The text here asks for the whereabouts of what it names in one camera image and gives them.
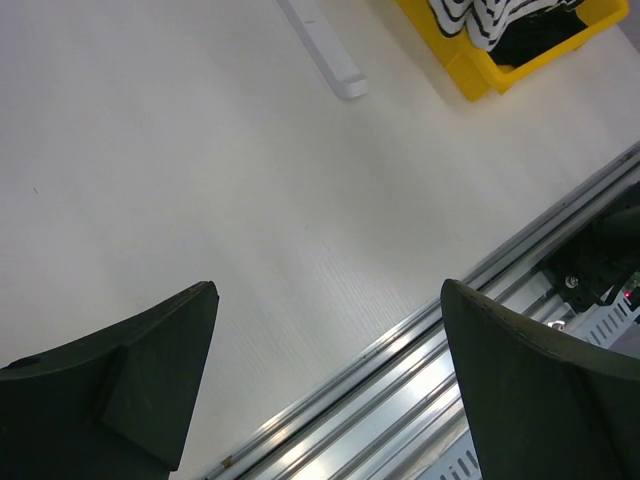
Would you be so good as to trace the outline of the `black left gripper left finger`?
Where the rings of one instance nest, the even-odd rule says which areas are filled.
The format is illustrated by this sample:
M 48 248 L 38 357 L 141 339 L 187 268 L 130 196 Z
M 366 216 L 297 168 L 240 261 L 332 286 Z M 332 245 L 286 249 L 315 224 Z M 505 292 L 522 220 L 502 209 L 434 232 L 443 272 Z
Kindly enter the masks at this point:
M 178 470 L 219 295 L 201 281 L 1 370 L 4 479 L 167 479 Z

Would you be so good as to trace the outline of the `white black-striped tank top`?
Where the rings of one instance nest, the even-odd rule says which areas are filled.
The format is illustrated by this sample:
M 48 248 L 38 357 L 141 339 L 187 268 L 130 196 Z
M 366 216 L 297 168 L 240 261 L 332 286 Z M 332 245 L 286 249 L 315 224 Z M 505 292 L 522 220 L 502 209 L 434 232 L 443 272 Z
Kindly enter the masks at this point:
M 438 28 L 446 38 L 465 30 L 472 44 L 490 52 L 507 27 L 523 17 L 560 8 L 573 11 L 582 1 L 557 0 L 433 0 L 428 1 Z

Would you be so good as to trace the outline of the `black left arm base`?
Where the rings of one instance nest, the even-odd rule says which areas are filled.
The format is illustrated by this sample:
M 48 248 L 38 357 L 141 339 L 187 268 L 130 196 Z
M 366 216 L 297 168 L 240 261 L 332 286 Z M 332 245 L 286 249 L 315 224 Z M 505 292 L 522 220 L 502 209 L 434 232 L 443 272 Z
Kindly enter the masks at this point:
M 639 185 L 628 187 L 539 268 L 575 312 L 612 305 L 639 272 Z

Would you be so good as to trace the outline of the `yellow plastic bin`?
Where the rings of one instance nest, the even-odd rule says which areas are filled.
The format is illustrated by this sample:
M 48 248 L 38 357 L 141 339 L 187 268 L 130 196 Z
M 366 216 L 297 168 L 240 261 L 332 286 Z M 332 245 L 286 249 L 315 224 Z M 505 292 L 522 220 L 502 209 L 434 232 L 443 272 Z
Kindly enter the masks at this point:
M 469 34 L 447 37 L 437 26 L 435 14 L 426 1 L 399 3 L 426 45 L 445 68 L 461 93 L 476 101 L 490 90 L 501 94 L 557 58 L 581 48 L 591 38 L 616 25 L 629 13 L 626 1 L 584 1 L 576 15 L 586 28 L 519 67 L 500 65 L 489 53 L 472 45 Z

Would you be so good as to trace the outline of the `plain black garment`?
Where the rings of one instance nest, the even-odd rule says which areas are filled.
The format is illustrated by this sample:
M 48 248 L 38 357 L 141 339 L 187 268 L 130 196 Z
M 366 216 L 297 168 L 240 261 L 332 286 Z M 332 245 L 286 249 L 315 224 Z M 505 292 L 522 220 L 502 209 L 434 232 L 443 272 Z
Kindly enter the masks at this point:
M 497 65 L 518 68 L 586 28 L 573 10 L 531 14 L 511 23 L 489 56 Z

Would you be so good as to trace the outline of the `white clothes rack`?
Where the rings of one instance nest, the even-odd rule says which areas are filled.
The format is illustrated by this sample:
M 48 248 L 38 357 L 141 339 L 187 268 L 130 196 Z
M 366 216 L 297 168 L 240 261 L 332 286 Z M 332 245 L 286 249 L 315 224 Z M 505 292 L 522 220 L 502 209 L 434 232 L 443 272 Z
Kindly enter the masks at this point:
M 368 93 L 359 70 L 313 0 L 278 0 L 290 25 L 336 97 L 352 100 Z

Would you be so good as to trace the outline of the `aluminium mounting rail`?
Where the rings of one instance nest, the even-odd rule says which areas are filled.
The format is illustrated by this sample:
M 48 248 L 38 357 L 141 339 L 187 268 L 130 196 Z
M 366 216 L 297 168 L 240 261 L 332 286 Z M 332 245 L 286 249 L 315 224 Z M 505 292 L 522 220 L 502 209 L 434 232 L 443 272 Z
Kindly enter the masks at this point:
M 539 263 L 638 178 L 639 150 L 631 147 L 474 268 L 467 284 L 548 327 L 610 347 L 638 316 L 626 298 L 577 313 Z M 210 472 L 213 479 L 480 475 L 438 302 L 396 325 Z

